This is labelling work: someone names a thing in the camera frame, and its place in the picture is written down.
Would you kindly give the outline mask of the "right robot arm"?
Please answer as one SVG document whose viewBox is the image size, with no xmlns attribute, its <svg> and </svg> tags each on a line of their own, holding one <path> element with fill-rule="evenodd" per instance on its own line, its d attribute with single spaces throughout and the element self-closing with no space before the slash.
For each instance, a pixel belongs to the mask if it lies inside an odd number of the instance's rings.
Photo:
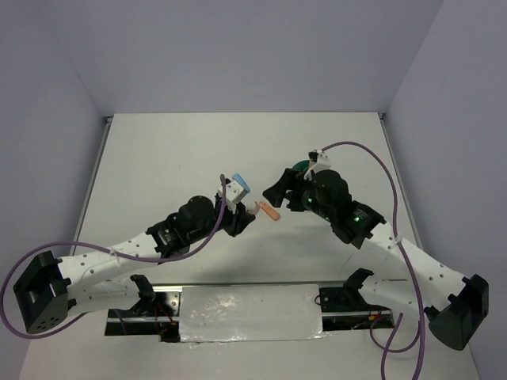
<svg viewBox="0 0 507 380">
<path fill-rule="evenodd" d="M 455 271 L 395 234 L 377 211 L 354 200 L 340 174 L 325 169 L 305 177 L 286 169 L 262 195 L 275 208 L 288 202 L 294 212 L 310 211 L 325 219 L 345 244 L 371 254 L 399 276 L 403 285 L 360 268 L 348 279 L 345 303 L 354 310 L 382 305 L 414 318 L 424 316 L 429 331 L 445 346 L 462 351 L 489 313 L 489 284 L 478 274 Z"/>
</svg>

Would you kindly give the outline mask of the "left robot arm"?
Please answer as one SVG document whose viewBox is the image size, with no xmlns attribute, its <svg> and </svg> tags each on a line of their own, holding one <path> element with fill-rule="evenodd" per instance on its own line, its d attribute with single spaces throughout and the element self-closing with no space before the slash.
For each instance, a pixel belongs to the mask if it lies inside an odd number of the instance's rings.
<svg viewBox="0 0 507 380">
<path fill-rule="evenodd" d="M 28 254 L 29 264 L 15 284 L 25 325 L 23 336 L 40 339 L 58 332 L 68 317 L 107 309 L 130 309 L 139 316 L 155 305 L 153 288 L 138 271 L 184 260 L 224 231 L 241 234 L 259 206 L 217 196 L 194 196 L 165 220 L 110 248 L 82 243 L 87 252 L 56 257 L 50 243 Z"/>
</svg>

